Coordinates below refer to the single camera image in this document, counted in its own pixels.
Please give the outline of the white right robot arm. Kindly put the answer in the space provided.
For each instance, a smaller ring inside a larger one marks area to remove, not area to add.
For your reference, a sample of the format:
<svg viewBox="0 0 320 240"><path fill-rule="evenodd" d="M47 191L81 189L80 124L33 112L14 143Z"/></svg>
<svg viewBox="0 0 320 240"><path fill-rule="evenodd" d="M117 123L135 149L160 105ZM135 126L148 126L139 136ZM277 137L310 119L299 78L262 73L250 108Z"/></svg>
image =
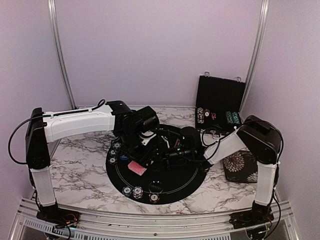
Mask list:
<svg viewBox="0 0 320 240"><path fill-rule="evenodd" d="M284 149L283 136L275 126L250 115L215 143L205 144L203 135L193 127L182 128L178 136L180 146L161 144L156 147L156 154L162 162L183 159L198 168L208 169L243 148L248 149L257 163L257 191L247 219L252 224L258 224L267 217L274 200L279 178L279 159Z"/></svg>

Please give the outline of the clear round dealer button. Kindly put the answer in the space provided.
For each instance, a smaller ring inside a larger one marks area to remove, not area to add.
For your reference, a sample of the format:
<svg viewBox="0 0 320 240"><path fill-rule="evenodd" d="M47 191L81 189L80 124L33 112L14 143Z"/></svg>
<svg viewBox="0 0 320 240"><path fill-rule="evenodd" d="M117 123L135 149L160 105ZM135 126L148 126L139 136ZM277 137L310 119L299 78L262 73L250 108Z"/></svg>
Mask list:
<svg viewBox="0 0 320 240"><path fill-rule="evenodd" d="M162 193L164 186L160 181L152 181L148 185L148 189L151 193Z"/></svg>

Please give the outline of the red playing card deck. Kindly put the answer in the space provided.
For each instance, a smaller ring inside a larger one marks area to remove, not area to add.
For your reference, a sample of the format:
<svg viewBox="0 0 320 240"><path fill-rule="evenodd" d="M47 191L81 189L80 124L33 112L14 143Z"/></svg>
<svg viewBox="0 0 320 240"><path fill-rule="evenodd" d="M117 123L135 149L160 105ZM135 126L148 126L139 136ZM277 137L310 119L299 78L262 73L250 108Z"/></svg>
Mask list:
<svg viewBox="0 0 320 240"><path fill-rule="evenodd" d="M127 165L128 169L131 170L132 172L134 172L135 174L142 176L145 171L147 170L145 167L139 165L137 162L135 161L131 161L128 165Z"/></svg>

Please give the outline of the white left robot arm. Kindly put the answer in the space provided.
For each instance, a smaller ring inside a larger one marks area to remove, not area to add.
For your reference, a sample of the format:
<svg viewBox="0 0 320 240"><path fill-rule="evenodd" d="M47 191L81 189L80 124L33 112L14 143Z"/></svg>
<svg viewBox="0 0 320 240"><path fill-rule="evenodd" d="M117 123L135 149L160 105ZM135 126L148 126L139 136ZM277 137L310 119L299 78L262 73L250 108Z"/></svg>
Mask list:
<svg viewBox="0 0 320 240"><path fill-rule="evenodd" d="M25 134L25 165L31 173L39 205L44 215L53 223L63 219L58 208L50 173L51 158L48 143L63 138L93 132L112 132L128 147L129 153L141 153L146 132L154 132L159 125L156 112L146 106L130 109L123 101L102 99L96 106L67 111L43 111L38 107L30 118L21 122L11 133L11 144L15 133L27 124Z"/></svg>

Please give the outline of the small green fifty chip stack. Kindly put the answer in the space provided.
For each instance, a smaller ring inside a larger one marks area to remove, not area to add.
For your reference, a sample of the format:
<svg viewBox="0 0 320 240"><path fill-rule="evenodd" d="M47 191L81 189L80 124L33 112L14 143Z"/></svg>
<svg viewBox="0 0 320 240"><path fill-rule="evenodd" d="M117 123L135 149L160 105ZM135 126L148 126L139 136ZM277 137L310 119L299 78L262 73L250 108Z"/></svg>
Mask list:
<svg viewBox="0 0 320 240"><path fill-rule="evenodd" d="M111 155L112 157L114 157L114 156L117 155L117 152L112 149L112 150L110 151L110 155Z"/></svg>

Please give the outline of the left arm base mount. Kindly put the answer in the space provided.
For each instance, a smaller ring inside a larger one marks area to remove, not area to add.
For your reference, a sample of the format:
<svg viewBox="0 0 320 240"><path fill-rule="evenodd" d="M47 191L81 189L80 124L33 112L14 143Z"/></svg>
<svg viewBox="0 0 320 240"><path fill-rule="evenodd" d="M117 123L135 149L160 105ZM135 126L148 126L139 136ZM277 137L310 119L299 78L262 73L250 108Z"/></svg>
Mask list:
<svg viewBox="0 0 320 240"><path fill-rule="evenodd" d="M40 220L50 222L59 227L76 227L79 222L80 213L58 207L57 204L51 206L39 206L36 217Z"/></svg>

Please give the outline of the blue small blind button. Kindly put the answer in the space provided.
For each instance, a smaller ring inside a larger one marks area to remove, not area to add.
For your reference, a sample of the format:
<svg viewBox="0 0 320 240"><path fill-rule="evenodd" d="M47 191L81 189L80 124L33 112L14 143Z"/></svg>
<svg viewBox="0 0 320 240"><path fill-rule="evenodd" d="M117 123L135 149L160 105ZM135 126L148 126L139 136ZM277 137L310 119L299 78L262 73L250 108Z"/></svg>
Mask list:
<svg viewBox="0 0 320 240"><path fill-rule="evenodd" d="M125 155L121 155L121 156L120 156L120 159L121 159L122 161L127 161L129 158L128 158L127 156L125 156Z"/></svg>

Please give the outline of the small blue ten chip stack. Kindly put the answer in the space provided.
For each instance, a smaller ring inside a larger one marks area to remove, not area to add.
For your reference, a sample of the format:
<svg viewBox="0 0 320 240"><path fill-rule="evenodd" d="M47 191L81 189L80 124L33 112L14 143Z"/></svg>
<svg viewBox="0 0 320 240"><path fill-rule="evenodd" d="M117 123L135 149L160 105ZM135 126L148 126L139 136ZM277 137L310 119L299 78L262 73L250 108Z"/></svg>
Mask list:
<svg viewBox="0 0 320 240"><path fill-rule="evenodd" d="M119 143L119 142L113 143L113 148L114 149L119 149L120 147L121 147L121 143Z"/></svg>

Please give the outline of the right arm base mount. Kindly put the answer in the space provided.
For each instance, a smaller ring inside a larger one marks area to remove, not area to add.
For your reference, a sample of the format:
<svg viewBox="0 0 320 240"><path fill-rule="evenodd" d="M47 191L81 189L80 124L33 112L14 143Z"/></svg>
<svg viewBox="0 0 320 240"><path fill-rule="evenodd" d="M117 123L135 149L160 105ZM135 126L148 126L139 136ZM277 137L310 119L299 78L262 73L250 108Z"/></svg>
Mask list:
<svg viewBox="0 0 320 240"><path fill-rule="evenodd" d="M274 219L270 205L264 206L253 202L250 210L232 213L229 223L234 229L241 229L272 222Z"/></svg>

